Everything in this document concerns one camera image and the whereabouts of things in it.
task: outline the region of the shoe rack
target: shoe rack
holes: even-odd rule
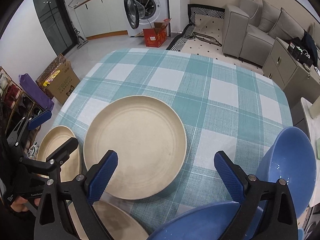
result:
[[[32,118],[44,110],[17,85],[0,66],[1,107],[5,122],[5,133],[8,136],[17,123],[23,118]],[[40,126],[29,132],[25,142],[24,152],[27,153],[33,145]]]

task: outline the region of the blue gripper pad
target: blue gripper pad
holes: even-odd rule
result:
[[[219,152],[214,155],[214,166],[226,186],[231,198],[240,204],[244,201],[244,186]]]
[[[117,153],[109,150],[99,163],[89,169],[86,174],[84,188],[87,192],[87,200],[90,205],[100,200],[117,165]]]
[[[28,124],[28,130],[34,130],[44,122],[48,121],[52,116],[52,113],[49,110],[46,110],[39,114],[38,116],[32,118],[32,120]]]

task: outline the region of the white cabinet door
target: white cabinet door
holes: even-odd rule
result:
[[[127,18],[123,13],[123,0],[102,0],[105,10],[108,15],[110,27],[112,32],[127,30],[126,22]]]
[[[89,24],[89,11],[85,4],[79,6],[75,9],[79,23],[83,30],[84,36],[88,37],[90,32],[90,24]]]
[[[86,3],[89,12],[88,36],[111,32],[108,15],[102,0],[90,0]]]

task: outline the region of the gray drawer cabinet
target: gray drawer cabinet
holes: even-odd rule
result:
[[[276,38],[272,50],[262,68],[266,77],[272,79],[285,93],[289,107],[294,107],[301,97],[309,102],[320,95],[320,78],[314,68],[309,73],[287,51],[288,44]]]

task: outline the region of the red cardboard box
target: red cardboard box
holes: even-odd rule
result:
[[[154,23],[152,29],[143,29],[144,40],[147,47],[159,48],[167,39],[167,26],[171,19],[164,20],[163,23]]]

